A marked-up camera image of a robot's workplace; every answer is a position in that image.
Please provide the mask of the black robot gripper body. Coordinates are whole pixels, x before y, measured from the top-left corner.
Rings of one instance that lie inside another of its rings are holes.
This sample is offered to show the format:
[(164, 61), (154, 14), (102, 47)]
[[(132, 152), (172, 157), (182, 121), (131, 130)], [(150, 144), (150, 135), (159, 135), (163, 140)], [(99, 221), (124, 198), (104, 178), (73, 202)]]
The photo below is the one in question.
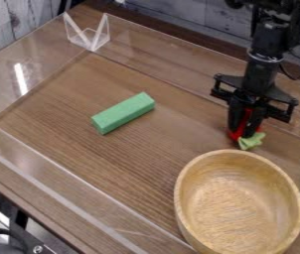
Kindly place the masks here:
[(211, 89), (211, 96), (229, 104), (235, 97), (243, 105), (243, 108), (253, 109), (262, 107), (265, 109), (265, 118), (273, 118), (281, 122), (290, 121), (294, 107), (298, 101), (286, 94), (274, 84), (262, 92), (251, 91), (243, 87), (243, 78), (239, 76), (217, 74), (214, 76), (215, 85)]

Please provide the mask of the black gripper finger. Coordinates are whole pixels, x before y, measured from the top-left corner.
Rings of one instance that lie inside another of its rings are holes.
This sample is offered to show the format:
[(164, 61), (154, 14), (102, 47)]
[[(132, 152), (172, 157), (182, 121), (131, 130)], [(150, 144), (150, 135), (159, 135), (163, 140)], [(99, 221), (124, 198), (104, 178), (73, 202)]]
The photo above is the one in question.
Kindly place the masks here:
[(254, 107), (253, 109), (247, 110), (247, 116), (242, 132), (243, 138), (250, 138), (253, 136), (261, 125), (264, 118), (265, 118), (265, 109), (262, 107)]
[(234, 132), (238, 128), (245, 110), (242, 102), (233, 97), (227, 104), (227, 129)]

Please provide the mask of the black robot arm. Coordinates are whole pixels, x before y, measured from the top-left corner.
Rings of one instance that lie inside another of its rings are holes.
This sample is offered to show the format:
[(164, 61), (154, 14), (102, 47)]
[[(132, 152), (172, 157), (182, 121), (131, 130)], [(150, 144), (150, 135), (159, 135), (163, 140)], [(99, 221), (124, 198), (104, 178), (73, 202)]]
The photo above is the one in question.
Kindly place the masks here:
[(284, 54), (293, 55), (300, 45), (300, 0), (225, 0), (231, 9), (251, 6), (247, 62), (243, 76), (218, 73), (211, 96), (227, 104), (226, 129), (230, 138), (250, 138), (262, 120), (290, 121), (298, 100), (276, 85), (284, 66)]

